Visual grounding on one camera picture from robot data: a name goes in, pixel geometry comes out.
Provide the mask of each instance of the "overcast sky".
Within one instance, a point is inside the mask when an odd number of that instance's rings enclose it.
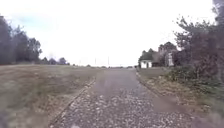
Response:
[[[135,65],[174,42],[179,16],[213,19],[212,0],[0,0],[0,13],[41,42],[46,57],[82,65]]]

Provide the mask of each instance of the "gravel road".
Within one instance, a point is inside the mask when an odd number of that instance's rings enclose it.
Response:
[[[105,70],[50,128],[200,128],[194,119],[136,79],[135,71]]]

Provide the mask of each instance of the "bush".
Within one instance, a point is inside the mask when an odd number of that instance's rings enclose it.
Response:
[[[167,75],[166,78],[170,81],[177,81],[184,83],[186,86],[201,89],[199,86],[210,86],[217,87],[220,85],[215,77],[199,77],[196,68],[191,66],[182,66],[173,68]]]

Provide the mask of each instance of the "grass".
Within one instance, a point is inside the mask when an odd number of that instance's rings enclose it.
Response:
[[[0,66],[0,127],[47,127],[100,70],[72,66]]]
[[[140,81],[166,99],[186,107],[190,113],[208,116],[209,120],[222,120],[224,115],[224,89],[221,87],[186,86],[163,77],[169,70],[152,68],[138,70]]]

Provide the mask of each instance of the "white house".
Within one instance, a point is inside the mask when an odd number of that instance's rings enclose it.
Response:
[[[141,68],[151,68],[152,61],[151,60],[141,60],[140,65],[141,65]]]

